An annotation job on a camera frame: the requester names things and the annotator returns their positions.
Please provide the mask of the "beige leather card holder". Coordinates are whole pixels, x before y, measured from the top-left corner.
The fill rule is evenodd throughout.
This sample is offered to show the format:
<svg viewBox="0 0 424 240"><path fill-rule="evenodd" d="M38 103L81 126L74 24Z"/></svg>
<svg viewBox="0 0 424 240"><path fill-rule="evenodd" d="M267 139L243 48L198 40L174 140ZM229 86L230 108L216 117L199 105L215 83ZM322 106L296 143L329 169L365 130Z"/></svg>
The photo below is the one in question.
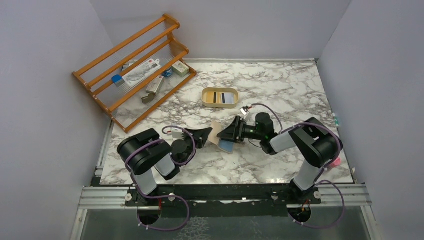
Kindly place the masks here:
<svg viewBox="0 0 424 240"><path fill-rule="evenodd" d="M210 127L213 128L213 130L208 137L208 141L211 142L213 145L215 145L219 149L218 143L221 139L217 138L217 134L223 130L223 127L220 122L217 122L215 120L211 121ZM244 147L245 145L246 145L245 143L234 143L234 149Z"/></svg>

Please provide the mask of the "grey card with black stripe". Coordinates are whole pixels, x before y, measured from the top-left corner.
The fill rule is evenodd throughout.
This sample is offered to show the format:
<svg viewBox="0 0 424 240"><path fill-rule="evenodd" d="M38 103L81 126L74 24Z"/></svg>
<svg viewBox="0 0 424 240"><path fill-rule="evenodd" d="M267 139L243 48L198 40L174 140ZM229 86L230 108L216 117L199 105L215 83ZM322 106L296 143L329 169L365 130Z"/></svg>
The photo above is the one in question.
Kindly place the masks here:
<svg viewBox="0 0 424 240"><path fill-rule="evenodd" d="M235 103L235 96L232 92L222 92L220 96L222 104L232 105Z"/></svg>

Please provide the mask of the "beige oval tray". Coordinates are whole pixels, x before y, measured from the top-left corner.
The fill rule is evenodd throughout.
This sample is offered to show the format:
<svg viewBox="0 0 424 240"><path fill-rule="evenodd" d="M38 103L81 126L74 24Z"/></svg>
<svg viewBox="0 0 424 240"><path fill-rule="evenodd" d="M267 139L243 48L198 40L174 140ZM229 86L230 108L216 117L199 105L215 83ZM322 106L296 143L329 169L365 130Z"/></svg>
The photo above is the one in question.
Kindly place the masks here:
<svg viewBox="0 0 424 240"><path fill-rule="evenodd" d="M207 108L233 109L239 102L239 92L235 88L206 87L201 92L201 101Z"/></svg>

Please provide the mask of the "orange wooden shelf rack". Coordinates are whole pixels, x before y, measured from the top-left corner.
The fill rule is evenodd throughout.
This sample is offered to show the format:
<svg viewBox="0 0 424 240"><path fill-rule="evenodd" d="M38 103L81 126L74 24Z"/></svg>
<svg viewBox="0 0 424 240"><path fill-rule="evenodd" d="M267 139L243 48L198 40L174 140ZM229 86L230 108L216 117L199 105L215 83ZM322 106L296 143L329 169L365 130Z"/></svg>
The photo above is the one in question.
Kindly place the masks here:
<svg viewBox="0 0 424 240"><path fill-rule="evenodd" d="M90 97L123 132L129 133L197 72L178 73L190 52L174 35L180 22L165 13L95 60L72 72Z"/></svg>

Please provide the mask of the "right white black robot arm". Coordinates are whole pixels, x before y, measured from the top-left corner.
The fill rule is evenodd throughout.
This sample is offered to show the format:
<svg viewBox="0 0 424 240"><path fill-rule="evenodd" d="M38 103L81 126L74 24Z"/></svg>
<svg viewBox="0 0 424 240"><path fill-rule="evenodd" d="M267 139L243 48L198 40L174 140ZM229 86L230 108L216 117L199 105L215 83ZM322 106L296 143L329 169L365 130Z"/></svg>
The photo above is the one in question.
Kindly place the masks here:
<svg viewBox="0 0 424 240"><path fill-rule="evenodd" d="M343 149L340 138L314 117L277 133L270 115L265 112L256 115L254 125L247 124L240 116L235 117L217 137L238 144L245 139L258 140L261 149L271 156L298 148L304 161L289 183L287 196L291 200L300 200L309 194L324 169Z"/></svg>

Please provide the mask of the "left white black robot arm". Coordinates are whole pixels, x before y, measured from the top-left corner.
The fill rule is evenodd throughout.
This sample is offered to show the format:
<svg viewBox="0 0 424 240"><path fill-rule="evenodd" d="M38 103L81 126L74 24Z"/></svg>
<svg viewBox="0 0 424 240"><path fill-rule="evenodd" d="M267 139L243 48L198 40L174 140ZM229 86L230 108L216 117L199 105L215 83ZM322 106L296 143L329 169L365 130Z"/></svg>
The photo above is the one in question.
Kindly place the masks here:
<svg viewBox="0 0 424 240"><path fill-rule="evenodd" d="M173 179L180 173L180 167L187 165L202 149L212 132L211 127L188 129L167 126L166 129L181 130L181 136L171 144L150 128L124 139L117 147L117 153L135 184L133 200L152 201L157 194L158 184L153 169L165 180Z"/></svg>

